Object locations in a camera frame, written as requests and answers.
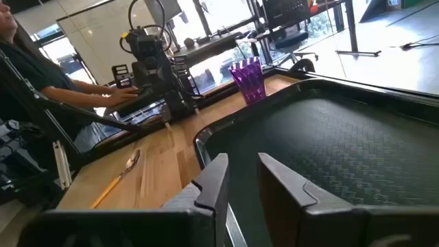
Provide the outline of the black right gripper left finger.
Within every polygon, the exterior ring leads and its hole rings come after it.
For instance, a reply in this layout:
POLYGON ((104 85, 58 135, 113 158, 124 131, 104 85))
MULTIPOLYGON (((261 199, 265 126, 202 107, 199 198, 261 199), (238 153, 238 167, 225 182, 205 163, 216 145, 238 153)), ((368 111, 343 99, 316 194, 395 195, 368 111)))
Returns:
POLYGON ((228 156, 157 210, 46 211, 21 231, 26 246, 223 246, 228 206, 228 156))

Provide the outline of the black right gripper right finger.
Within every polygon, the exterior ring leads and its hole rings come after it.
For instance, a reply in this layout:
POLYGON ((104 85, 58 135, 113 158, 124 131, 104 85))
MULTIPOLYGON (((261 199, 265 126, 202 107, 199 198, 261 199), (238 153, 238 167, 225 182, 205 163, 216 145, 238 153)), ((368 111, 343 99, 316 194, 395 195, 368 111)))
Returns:
POLYGON ((269 154, 259 197, 274 246, 437 246, 438 208, 351 204, 269 154))

